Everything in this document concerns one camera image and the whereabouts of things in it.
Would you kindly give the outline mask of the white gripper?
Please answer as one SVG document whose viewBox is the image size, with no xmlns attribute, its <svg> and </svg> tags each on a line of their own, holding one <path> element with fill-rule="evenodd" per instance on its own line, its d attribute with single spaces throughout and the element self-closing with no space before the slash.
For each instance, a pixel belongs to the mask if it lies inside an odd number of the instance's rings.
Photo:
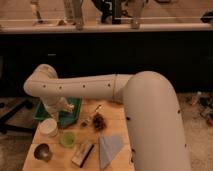
<svg viewBox="0 0 213 171">
<path fill-rule="evenodd" d="M 69 104 L 65 97 L 43 98 L 42 102 L 46 111 L 56 121 L 59 120 L 60 111 L 71 113 L 74 109 L 74 106 L 72 104 Z"/>
</svg>

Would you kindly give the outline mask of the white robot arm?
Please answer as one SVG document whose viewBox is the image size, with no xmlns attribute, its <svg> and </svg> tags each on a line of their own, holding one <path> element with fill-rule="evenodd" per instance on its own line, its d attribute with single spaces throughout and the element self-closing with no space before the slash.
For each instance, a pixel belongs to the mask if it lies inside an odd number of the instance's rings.
<svg viewBox="0 0 213 171">
<path fill-rule="evenodd" d="M 154 71 L 60 78 L 40 64 L 24 91 L 49 113 L 64 110 L 67 99 L 106 99 L 124 106 L 135 171 L 191 171 L 180 105 L 167 78 Z"/>
</svg>

